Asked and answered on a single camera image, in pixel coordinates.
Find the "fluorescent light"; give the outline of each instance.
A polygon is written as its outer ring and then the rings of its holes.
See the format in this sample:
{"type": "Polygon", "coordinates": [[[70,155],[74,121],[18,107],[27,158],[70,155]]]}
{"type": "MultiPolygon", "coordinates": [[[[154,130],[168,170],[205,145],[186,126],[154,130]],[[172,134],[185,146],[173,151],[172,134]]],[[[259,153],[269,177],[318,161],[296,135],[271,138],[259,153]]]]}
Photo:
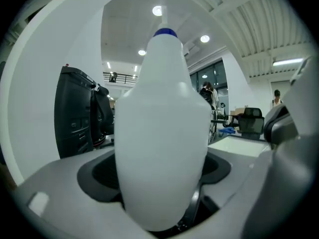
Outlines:
{"type": "Polygon", "coordinates": [[[144,55],[146,54],[146,51],[144,51],[144,50],[139,50],[139,54],[140,54],[141,56],[144,56],[144,55]]]}
{"type": "Polygon", "coordinates": [[[160,5],[155,6],[152,12],[155,16],[161,16],[161,6],[160,5]]]}
{"type": "Polygon", "coordinates": [[[273,63],[273,66],[281,66],[281,65],[293,64],[293,63],[299,63],[302,61],[303,61],[303,58],[287,59],[287,60],[282,60],[282,61],[276,61],[273,63]]]}
{"type": "Polygon", "coordinates": [[[208,35],[203,35],[203,36],[200,38],[200,41],[201,41],[201,42],[208,42],[208,41],[209,41],[209,36],[208,36],[208,35]]]}

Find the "bottle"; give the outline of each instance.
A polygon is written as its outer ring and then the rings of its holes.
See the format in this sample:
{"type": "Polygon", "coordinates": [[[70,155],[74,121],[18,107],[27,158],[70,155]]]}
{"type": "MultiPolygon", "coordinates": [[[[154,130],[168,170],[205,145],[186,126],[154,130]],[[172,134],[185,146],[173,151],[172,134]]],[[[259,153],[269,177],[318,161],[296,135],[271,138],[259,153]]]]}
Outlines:
{"type": "Polygon", "coordinates": [[[115,158],[125,210],[143,229],[183,217],[207,154],[211,107],[192,88],[169,28],[150,40],[134,88],[117,100],[115,158]]]}

